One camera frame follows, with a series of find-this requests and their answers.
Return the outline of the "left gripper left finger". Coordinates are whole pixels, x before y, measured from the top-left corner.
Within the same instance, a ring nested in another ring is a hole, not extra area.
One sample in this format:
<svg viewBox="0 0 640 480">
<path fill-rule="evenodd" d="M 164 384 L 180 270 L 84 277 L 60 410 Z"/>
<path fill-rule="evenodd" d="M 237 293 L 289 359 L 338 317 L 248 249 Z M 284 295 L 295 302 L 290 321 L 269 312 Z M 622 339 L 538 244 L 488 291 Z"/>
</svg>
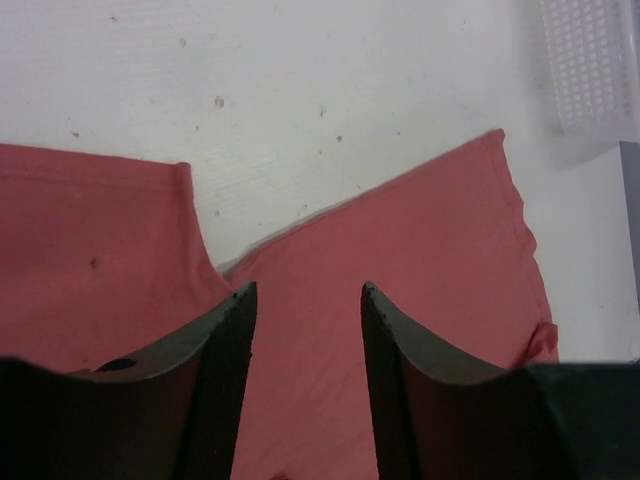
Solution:
<svg viewBox="0 0 640 480">
<path fill-rule="evenodd" d="M 250 282 L 94 371 L 3 358 L 2 477 L 229 478 L 256 316 Z"/>
</svg>

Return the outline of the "salmon pink t shirt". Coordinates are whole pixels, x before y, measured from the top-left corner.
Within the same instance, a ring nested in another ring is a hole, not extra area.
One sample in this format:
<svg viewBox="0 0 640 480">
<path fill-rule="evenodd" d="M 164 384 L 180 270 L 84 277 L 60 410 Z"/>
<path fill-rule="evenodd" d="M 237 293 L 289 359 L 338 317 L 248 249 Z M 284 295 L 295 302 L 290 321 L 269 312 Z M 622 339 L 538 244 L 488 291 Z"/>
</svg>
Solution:
<svg viewBox="0 0 640 480">
<path fill-rule="evenodd" d="M 504 140 L 494 130 L 428 161 L 228 274 L 205 249 L 188 164 L 3 145 L 1 351 L 61 372 L 94 369 L 255 282 L 233 477 L 373 479 L 366 282 L 491 364 L 558 358 Z"/>
</svg>

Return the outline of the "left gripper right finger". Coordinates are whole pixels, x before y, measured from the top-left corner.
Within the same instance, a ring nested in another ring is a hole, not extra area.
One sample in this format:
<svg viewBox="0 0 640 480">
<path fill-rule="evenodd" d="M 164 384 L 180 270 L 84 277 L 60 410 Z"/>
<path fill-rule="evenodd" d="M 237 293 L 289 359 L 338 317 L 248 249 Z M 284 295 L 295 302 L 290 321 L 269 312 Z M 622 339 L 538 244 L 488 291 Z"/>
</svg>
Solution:
<svg viewBox="0 0 640 480">
<path fill-rule="evenodd" d="M 635 479 L 636 363 L 503 369 L 404 314 L 374 284 L 361 329 L 383 479 Z"/>
</svg>

